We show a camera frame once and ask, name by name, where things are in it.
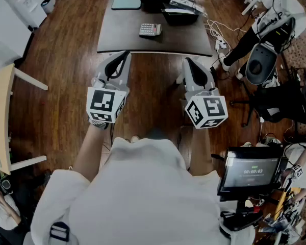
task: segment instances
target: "monitor stand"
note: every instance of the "monitor stand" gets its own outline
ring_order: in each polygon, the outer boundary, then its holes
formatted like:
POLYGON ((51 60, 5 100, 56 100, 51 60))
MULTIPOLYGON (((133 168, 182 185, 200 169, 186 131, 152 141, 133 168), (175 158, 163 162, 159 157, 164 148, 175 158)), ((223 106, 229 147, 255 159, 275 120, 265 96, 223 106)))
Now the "monitor stand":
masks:
POLYGON ((263 213, 254 208, 245 207, 245 202, 246 199, 238 201, 236 213, 221 212, 223 224, 229 230, 240 231, 262 219, 263 213))

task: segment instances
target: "chair base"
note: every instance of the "chair base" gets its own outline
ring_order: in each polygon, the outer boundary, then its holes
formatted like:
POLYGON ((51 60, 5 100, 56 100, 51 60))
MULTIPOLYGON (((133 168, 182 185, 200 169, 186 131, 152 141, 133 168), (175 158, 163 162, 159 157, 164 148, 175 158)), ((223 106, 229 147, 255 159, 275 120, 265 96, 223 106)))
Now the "chair base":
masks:
POLYGON ((251 117, 251 114, 253 113, 253 110, 254 110, 254 106, 253 106, 253 102, 252 102, 252 94, 249 93, 246 85, 244 82, 241 82, 241 84, 243 84, 244 88, 245 88, 245 91, 249 97, 249 100, 246 100, 246 101, 231 101, 230 102, 230 106, 233 106, 234 104, 248 104, 249 105, 249 112, 248 112, 248 118, 247 118, 247 122, 245 124, 242 124, 241 127, 246 127, 248 126, 249 124, 249 120, 250 120, 250 117, 251 117))

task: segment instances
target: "wooden floor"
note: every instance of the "wooden floor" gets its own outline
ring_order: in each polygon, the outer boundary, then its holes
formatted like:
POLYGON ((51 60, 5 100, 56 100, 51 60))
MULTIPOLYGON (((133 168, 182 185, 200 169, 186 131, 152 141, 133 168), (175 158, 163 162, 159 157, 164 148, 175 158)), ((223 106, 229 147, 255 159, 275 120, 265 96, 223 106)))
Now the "wooden floor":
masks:
MULTIPOLYGON (((38 170, 66 169, 73 164, 88 128, 85 111, 87 87, 99 63, 108 56, 96 53, 107 1, 57 0, 54 12, 34 32, 27 58, 19 69, 47 84, 49 90, 42 91, 15 79, 9 113, 13 159, 23 160, 28 152, 33 156, 47 155, 46 162, 36 165, 38 170)), ((247 16, 241 15, 245 7, 243 0, 196 1, 204 5, 209 19, 232 29, 242 26, 247 19, 247 16)), ((245 30, 252 21, 248 21, 245 30)), ((235 46, 237 32, 225 27, 221 30, 230 45, 235 46)), ((130 95, 116 123, 114 137, 144 137, 151 128, 158 127, 176 143, 180 126, 184 123, 179 101, 184 95, 184 88, 180 86, 172 91, 169 87, 180 73, 183 59, 184 56, 177 55, 133 54, 130 95)), ((216 59, 215 52, 212 58, 199 60, 210 67, 216 59)), ((234 64, 231 75, 240 64, 234 64)), ((226 77, 218 62, 214 67, 220 78, 226 77)), ((218 87, 228 104, 233 99, 247 98, 236 78, 219 80, 218 87)), ((253 144, 258 141, 260 124, 255 115, 248 127, 241 128, 247 112, 248 107, 245 106, 228 106, 228 120, 208 130, 212 153, 246 141, 253 144)), ((262 136, 272 132, 282 140, 285 129, 290 125, 291 121, 287 119, 277 124, 265 122, 262 136)), ((182 133, 181 150, 186 158, 191 154, 192 128, 183 128, 182 133)))

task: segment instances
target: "teal mat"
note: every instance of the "teal mat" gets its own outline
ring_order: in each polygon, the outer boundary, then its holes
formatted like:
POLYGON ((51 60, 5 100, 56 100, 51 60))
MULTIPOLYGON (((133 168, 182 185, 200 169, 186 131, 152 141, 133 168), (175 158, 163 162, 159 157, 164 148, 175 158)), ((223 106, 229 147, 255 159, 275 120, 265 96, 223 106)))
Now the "teal mat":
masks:
POLYGON ((112 10, 125 10, 133 9, 138 10, 141 8, 141 0, 113 0, 112 10))

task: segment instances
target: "monitor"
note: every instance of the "monitor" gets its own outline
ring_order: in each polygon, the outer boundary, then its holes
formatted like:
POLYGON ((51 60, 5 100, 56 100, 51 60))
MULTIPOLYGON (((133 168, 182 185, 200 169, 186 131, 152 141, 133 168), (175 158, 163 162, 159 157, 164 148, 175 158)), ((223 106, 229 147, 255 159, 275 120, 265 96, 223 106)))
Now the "monitor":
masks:
POLYGON ((229 148, 218 195, 236 200, 242 195, 272 190, 282 153, 282 148, 277 146, 229 148))

